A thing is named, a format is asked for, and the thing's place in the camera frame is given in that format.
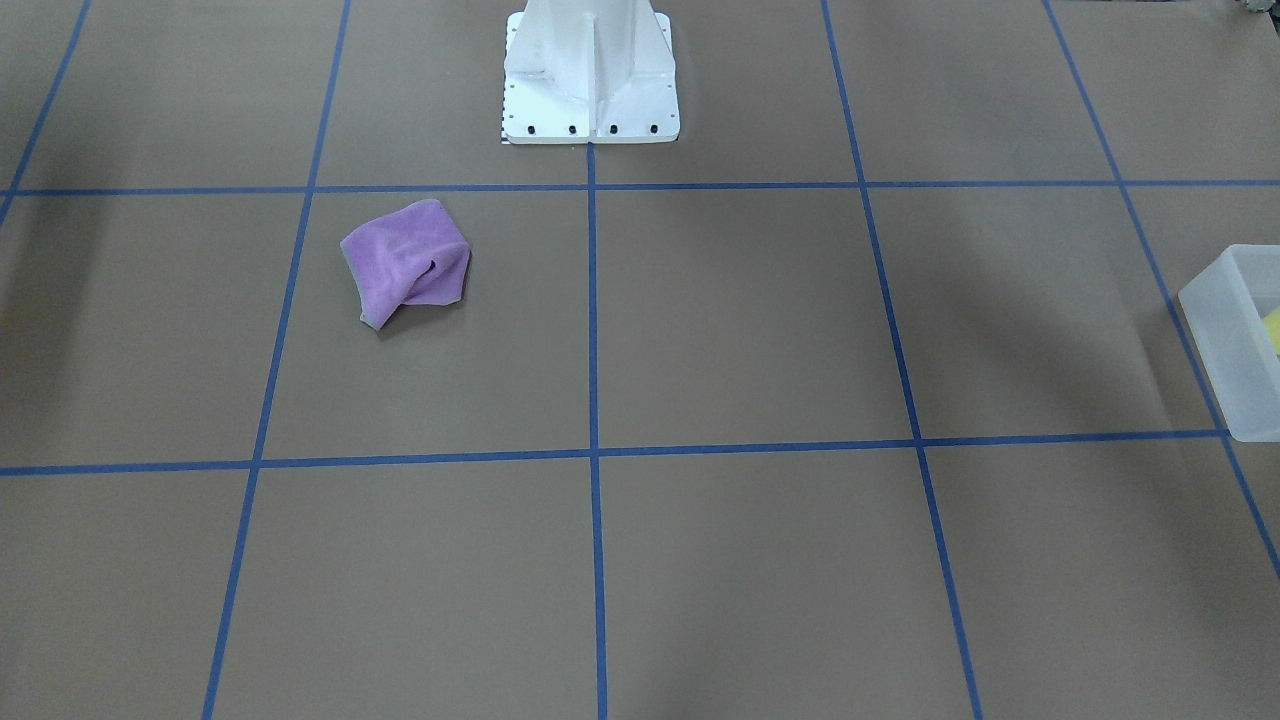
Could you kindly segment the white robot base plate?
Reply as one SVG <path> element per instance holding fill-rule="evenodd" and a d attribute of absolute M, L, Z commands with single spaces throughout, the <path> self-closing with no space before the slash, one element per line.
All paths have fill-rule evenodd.
<path fill-rule="evenodd" d="M 502 141 L 676 141 L 672 33 L 671 18 L 649 1 L 526 3 L 506 19 Z"/>

